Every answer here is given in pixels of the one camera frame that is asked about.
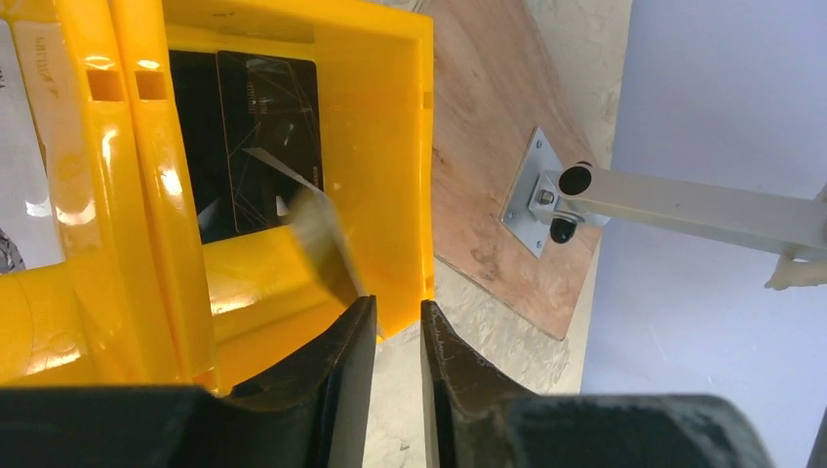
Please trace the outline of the black card in yellow bin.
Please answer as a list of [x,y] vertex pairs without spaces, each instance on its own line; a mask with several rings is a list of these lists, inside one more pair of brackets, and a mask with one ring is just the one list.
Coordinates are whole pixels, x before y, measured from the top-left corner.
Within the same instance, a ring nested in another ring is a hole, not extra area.
[[285,224],[300,184],[250,152],[324,186],[315,63],[172,51],[170,65],[202,242]]

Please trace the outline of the silver card in yellow bin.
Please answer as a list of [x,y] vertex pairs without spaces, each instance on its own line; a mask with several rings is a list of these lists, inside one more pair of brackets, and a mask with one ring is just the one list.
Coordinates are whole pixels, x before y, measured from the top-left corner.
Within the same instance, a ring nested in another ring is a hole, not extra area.
[[1,273],[63,261],[10,26],[1,22]]

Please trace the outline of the yellow plastic bin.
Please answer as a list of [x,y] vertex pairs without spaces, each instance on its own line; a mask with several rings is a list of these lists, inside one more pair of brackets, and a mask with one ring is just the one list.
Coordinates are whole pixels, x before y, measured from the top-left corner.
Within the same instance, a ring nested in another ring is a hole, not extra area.
[[[305,59],[317,68],[324,186],[379,332],[434,292],[431,19],[364,1],[158,1],[167,49]],[[347,306],[286,223],[202,242],[220,392],[320,334]]]
[[5,1],[63,261],[1,273],[1,383],[217,390],[158,1]]

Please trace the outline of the right yellow plastic bin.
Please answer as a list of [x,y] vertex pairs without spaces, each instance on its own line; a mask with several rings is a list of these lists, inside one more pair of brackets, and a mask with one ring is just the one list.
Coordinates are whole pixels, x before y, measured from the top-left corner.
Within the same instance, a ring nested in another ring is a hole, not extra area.
[[[158,1],[167,49],[305,59],[317,68],[324,186],[379,332],[434,292],[431,19],[364,1]],[[320,334],[347,306],[286,223],[202,242],[220,392]]]

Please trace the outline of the plywood board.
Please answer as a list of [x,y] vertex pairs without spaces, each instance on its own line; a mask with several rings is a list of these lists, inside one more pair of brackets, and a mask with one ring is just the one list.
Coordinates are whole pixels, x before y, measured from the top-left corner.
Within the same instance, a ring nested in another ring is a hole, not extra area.
[[549,336],[571,323],[599,240],[587,228],[532,254],[502,223],[532,132],[571,164],[593,162],[523,1],[426,1],[434,24],[436,256]]

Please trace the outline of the blue grey network switch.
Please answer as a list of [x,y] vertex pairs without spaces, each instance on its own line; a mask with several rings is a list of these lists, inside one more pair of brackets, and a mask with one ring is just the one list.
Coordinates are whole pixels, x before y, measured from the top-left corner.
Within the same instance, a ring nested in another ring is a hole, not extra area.
[[553,240],[577,225],[623,219],[777,254],[765,286],[775,291],[826,283],[826,192],[812,199],[594,168],[556,174]]

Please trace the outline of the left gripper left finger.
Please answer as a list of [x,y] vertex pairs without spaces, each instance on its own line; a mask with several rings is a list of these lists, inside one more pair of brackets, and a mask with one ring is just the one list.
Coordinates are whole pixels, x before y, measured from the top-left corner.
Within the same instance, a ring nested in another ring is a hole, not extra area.
[[195,385],[1,393],[5,467],[357,467],[375,351],[362,296],[291,355],[218,397]]

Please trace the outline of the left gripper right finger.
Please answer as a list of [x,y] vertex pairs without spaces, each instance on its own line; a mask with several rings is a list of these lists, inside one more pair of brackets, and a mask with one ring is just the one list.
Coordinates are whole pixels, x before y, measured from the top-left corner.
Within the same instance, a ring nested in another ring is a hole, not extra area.
[[711,395],[538,395],[421,304],[429,467],[770,467],[752,424]]

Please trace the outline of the middle yellow plastic bin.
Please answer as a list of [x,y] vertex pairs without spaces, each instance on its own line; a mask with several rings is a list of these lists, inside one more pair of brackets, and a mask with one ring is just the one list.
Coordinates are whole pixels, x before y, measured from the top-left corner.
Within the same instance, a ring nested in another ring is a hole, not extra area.
[[5,1],[63,261],[1,273],[1,383],[217,390],[158,1]]

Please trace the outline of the metal mounting bracket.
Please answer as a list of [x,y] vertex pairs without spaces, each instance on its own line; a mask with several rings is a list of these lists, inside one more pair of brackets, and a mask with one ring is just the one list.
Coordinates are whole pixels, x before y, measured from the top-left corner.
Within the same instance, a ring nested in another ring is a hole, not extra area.
[[534,128],[500,222],[536,258],[541,257],[545,245],[553,239],[554,226],[564,231],[554,242],[564,244],[579,226],[603,227],[609,221],[605,215],[577,213],[568,205],[557,186],[563,170],[543,130]]

